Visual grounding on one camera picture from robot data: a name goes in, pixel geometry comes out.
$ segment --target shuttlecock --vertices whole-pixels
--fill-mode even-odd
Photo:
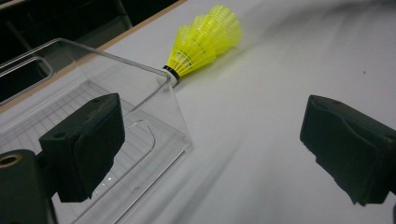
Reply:
[[[197,16],[192,23],[191,29],[198,34],[208,35],[213,43],[216,55],[224,53],[230,48],[230,38],[225,32],[224,26],[214,17]]]
[[[190,26],[183,25],[178,29],[175,44],[164,69],[179,79],[212,63],[215,58],[216,51],[211,37],[194,32]]]
[[[238,44],[241,35],[237,17],[225,6],[215,6],[208,15],[197,16],[191,26],[181,26],[164,67],[172,74],[171,84],[212,63],[217,55]]]
[[[214,6],[210,9],[208,16],[216,19],[223,26],[229,38],[230,46],[235,46],[239,43],[242,37],[241,24],[229,8],[223,5]]]

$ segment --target dark background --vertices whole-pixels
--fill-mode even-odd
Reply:
[[[29,0],[0,10],[0,64],[57,37],[78,41],[122,16],[137,25],[177,0],[120,1],[126,15],[117,9],[115,0]],[[104,37],[83,44],[97,48],[127,30],[122,28],[108,29]],[[24,39],[24,44],[15,33]]]

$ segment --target transparent plastic box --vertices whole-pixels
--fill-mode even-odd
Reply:
[[[26,74],[23,69],[34,72]],[[120,95],[125,142],[90,200],[61,203],[57,195],[52,198],[59,223],[120,222],[192,149],[164,71],[64,39],[0,65],[1,78],[19,71],[23,79],[39,78],[30,80],[33,83],[18,94],[3,96],[0,153],[24,148],[37,154],[41,151],[38,138],[68,115],[92,98],[112,92]]]

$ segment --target white tabletop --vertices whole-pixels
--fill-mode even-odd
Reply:
[[[26,1],[26,0],[12,0],[12,1],[0,4],[0,10],[3,10],[5,8],[8,8],[8,7],[15,6],[15,5],[17,5],[19,3],[22,3],[24,1]]]
[[[392,222],[354,205],[299,139],[310,94],[396,129],[396,6],[359,0],[189,0],[107,49],[162,68],[177,28],[224,4],[243,39],[175,88],[194,150],[126,223]]]

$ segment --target shuttlecock cork base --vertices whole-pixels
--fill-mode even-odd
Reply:
[[[171,86],[175,87],[176,84],[178,83],[178,80],[180,79],[180,76],[178,75],[178,73],[175,71],[175,69],[169,67],[168,65],[164,66],[163,70],[165,70],[166,72],[170,73],[170,75],[171,75],[170,76],[171,77],[171,80],[170,80]]]

